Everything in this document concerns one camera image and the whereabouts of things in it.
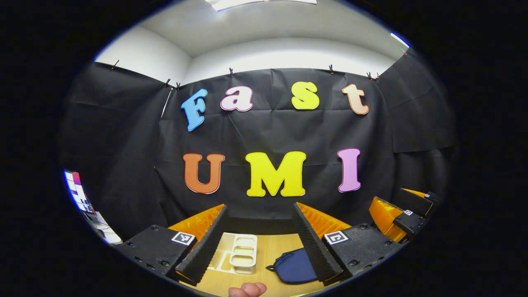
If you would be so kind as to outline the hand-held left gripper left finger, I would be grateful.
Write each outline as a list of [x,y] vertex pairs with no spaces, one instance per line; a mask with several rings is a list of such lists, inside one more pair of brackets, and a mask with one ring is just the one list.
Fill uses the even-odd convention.
[[226,205],[217,205],[175,224],[153,224],[118,251],[156,274],[196,286],[216,252],[228,218]]

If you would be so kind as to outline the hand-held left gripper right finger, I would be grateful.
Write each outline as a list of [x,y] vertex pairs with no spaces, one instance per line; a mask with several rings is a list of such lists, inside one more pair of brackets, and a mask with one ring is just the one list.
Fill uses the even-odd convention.
[[325,286],[363,275],[403,247],[366,223],[321,231],[333,218],[301,203],[294,203],[292,219],[317,279]]

